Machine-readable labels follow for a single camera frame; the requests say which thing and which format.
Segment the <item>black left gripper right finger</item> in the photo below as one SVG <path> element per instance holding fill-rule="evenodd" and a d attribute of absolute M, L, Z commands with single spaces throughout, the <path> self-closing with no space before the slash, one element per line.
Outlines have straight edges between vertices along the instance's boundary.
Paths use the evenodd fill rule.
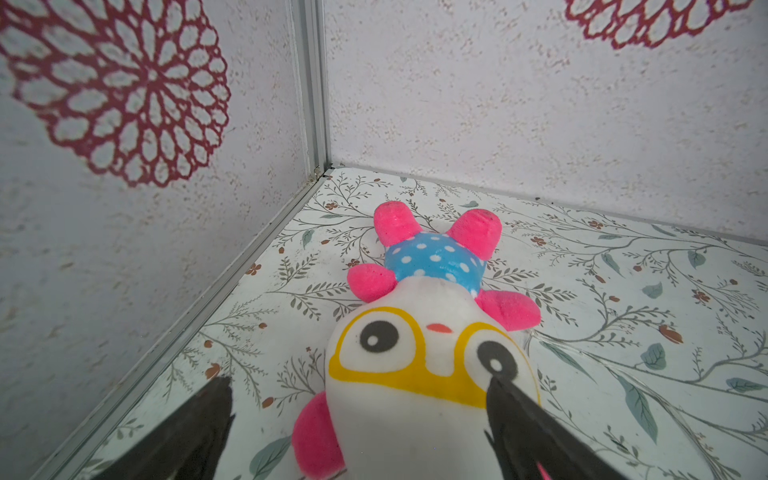
<path fill-rule="evenodd" d="M 510 380 L 492 378 L 486 412 L 485 435 L 505 479 L 624 479 Z"/>

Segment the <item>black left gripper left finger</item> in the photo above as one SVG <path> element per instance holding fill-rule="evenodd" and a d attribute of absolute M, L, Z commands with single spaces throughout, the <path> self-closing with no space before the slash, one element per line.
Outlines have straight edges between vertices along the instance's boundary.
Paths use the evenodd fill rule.
<path fill-rule="evenodd" d="M 229 377 L 216 377 L 97 480 L 212 479 L 235 415 Z"/>

